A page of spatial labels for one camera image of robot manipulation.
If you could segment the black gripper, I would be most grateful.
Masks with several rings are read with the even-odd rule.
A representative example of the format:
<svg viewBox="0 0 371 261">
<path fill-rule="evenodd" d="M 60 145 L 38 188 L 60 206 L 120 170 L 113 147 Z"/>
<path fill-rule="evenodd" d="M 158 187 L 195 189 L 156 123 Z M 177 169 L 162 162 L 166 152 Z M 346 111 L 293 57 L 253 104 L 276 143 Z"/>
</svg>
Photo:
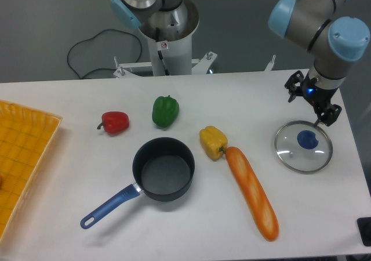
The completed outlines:
<svg viewBox="0 0 371 261">
<path fill-rule="evenodd" d="M 288 102 L 291 103 L 296 97 L 304 99 L 313 106 L 317 115 L 314 126 L 319 124 L 331 126 L 335 123 L 342 111 L 342 107 L 331 103 L 331 98 L 336 93 L 335 89 L 322 89 L 316 86 L 317 79 L 305 76 L 300 70 L 294 72 L 286 81 L 284 87 L 288 90 Z"/>
</svg>

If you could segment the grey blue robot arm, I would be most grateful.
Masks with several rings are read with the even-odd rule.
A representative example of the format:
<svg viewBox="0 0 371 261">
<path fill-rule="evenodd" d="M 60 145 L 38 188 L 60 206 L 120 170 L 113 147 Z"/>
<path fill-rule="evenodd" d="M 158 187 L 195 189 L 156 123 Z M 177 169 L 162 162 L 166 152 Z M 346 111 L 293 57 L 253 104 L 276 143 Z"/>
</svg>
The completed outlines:
<svg viewBox="0 0 371 261">
<path fill-rule="evenodd" d="M 364 54 L 370 30 L 361 20 L 331 20 L 347 0 L 280 0 L 268 19 L 271 31 L 291 40 L 315 57 L 307 75 L 296 72 L 285 84 L 290 98 L 303 97 L 317 115 L 317 123 L 333 124 L 341 107 L 331 98 L 349 69 Z M 199 13 L 189 0 L 111 0 L 116 16 L 147 39 L 152 71 L 159 75 L 202 74 L 206 60 L 192 63 L 192 35 Z"/>
</svg>

